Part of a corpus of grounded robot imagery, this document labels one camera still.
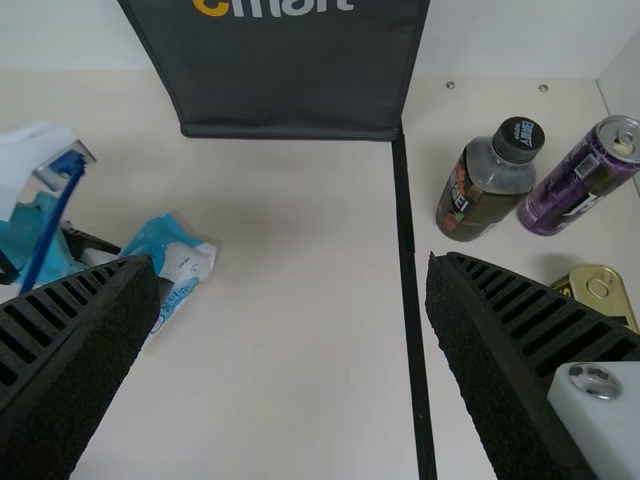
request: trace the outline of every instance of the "gold can lid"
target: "gold can lid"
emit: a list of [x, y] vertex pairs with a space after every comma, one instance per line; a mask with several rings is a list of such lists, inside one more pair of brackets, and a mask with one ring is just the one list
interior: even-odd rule
[[607, 317], [624, 317], [628, 327], [640, 333], [622, 277], [605, 265], [580, 265], [571, 270], [574, 298]]

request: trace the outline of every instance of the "can pull tab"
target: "can pull tab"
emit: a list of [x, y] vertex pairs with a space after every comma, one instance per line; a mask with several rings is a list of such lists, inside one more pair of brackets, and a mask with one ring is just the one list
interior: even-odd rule
[[633, 141], [633, 133], [618, 130], [616, 139], [613, 141], [613, 149], [620, 155], [631, 155], [636, 149]]

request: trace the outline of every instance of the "white shelf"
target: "white shelf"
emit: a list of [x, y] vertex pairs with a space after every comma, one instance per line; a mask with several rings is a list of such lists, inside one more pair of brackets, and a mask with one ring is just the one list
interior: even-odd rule
[[67, 212], [118, 244], [177, 212], [220, 247], [74, 480], [417, 479], [391, 147], [189, 140], [153, 73], [0, 76], [102, 160]]
[[[416, 77], [405, 114], [421, 301], [429, 252], [458, 250], [546, 284], [573, 264], [610, 265], [638, 311], [632, 184], [548, 239], [513, 216], [468, 244], [434, 223], [471, 138], [531, 116], [548, 138], [543, 177], [606, 116], [595, 83], [543, 94], [535, 80], [447, 80]], [[1, 127], [57, 120], [103, 160], [69, 207], [80, 228], [124, 244], [170, 210], [220, 246], [75, 480], [417, 478], [388, 144], [185, 139], [153, 73], [1, 73], [0, 91]], [[423, 328], [439, 478], [494, 478], [426, 315]]]
[[[454, 90], [445, 87], [449, 80], [456, 82]], [[549, 85], [547, 93], [538, 90], [540, 83]], [[516, 115], [531, 117], [546, 132], [546, 146], [535, 160], [542, 179], [607, 112], [593, 81], [414, 78], [404, 122], [418, 285], [424, 286], [431, 251], [475, 256], [546, 285], [572, 266], [599, 263], [622, 275], [635, 311], [640, 312], [640, 257], [634, 253], [640, 239], [640, 203], [633, 182], [554, 237], [527, 232], [515, 213], [469, 243], [449, 240], [438, 230], [436, 205], [465, 144], [475, 136], [492, 135], [503, 120]], [[424, 304], [424, 287], [420, 295]], [[493, 468], [424, 311], [423, 330], [438, 478], [493, 479]]]

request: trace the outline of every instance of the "black foam pad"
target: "black foam pad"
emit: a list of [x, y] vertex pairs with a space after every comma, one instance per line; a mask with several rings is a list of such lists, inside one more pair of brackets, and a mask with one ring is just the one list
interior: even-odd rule
[[557, 367], [640, 360], [640, 336], [481, 260], [431, 255], [426, 308], [499, 479], [595, 479], [546, 399]]
[[150, 257], [0, 306], [0, 478], [68, 478], [158, 319]]

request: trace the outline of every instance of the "black divider strip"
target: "black divider strip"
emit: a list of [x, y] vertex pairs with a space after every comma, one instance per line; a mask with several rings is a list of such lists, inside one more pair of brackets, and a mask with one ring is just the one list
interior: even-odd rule
[[418, 474], [420, 480], [436, 480], [436, 458], [429, 413], [427, 369], [425, 366], [420, 300], [415, 262], [415, 240], [413, 214], [409, 192], [407, 151], [404, 133], [391, 144], [393, 153], [393, 175], [396, 188], [396, 215], [398, 221], [398, 244], [400, 250], [400, 277], [402, 281], [402, 303], [409, 357], [411, 401], [413, 405], [413, 427], [416, 435]]

